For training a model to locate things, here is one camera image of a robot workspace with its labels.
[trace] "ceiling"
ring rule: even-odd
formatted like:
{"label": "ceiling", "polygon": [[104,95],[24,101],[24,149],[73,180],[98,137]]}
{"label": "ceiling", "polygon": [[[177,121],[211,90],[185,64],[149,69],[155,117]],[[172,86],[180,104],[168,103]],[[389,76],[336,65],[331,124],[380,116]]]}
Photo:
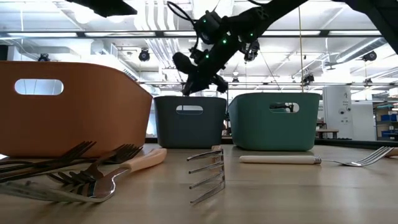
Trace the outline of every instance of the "ceiling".
{"label": "ceiling", "polygon": [[[126,30],[192,30],[192,25],[183,19],[170,13],[165,2],[160,0],[132,0],[126,1],[138,9],[136,16],[126,16],[123,21],[115,22],[95,14],[90,14],[81,8],[66,1],[53,0],[24,0],[3,1],[0,0],[0,32],[79,32],[79,31],[126,31]],[[214,0],[174,0],[180,7],[195,18],[200,17],[204,10],[212,10],[215,7]],[[216,11],[221,15],[237,15],[253,4],[245,0],[220,0]],[[353,11],[346,4],[324,0],[309,0],[299,9],[292,11],[277,22],[273,23],[269,30],[376,30],[372,22],[359,12]],[[388,44],[377,48],[377,60],[367,62],[352,60],[336,65],[335,70],[327,70],[323,66],[331,56],[338,55],[365,37],[289,37],[284,35],[267,36],[259,39],[261,53],[249,63],[243,60],[243,54],[237,53],[227,63],[226,69],[220,74],[227,81],[235,76],[241,82],[301,82],[302,67],[305,73],[312,73],[316,82],[362,82],[366,77],[373,77],[373,82],[389,83],[398,81],[398,73],[377,79],[385,71],[397,68],[397,55]],[[80,58],[90,57],[91,43],[94,39],[6,39],[2,44],[23,46],[23,52],[34,47],[52,46],[68,47],[76,52]],[[194,37],[175,39],[128,39],[108,38],[105,44],[114,44],[118,48],[119,59],[126,62],[131,70],[134,70],[142,81],[179,82],[186,79],[186,75],[178,73],[172,66],[171,56],[175,51],[188,53],[188,49],[195,43]],[[150,60],[141,62],[138,59],[141,48],[149,48]],[[68,61],[62,55],[56,60]],[[277,86],[233,86],[233,88],[247,88],[249,90],[278,91]],[[372,93],[380,93],[389,87],[375,88]],[[176,95],[181,89],[180,85],[162,85],[162,94]],[[301,91],[299,86],[286,86],[283,91]],[[310,87],[307,91],[320,92],[322,89]]]}

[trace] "teal bin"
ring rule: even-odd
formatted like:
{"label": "teal bin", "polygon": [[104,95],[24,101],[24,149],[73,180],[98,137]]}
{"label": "teal bin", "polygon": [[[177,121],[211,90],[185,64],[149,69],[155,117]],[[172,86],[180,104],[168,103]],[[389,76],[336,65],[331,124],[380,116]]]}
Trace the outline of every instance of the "teal bin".
{"label": "teal bin", "polygon": [[[319,100],[320,95],[316,93],[248,93],[237,96],[229,106],[234,144],[254,151],[311,150]],[[293,104],[295,112],[270,109],[276,103]]]}

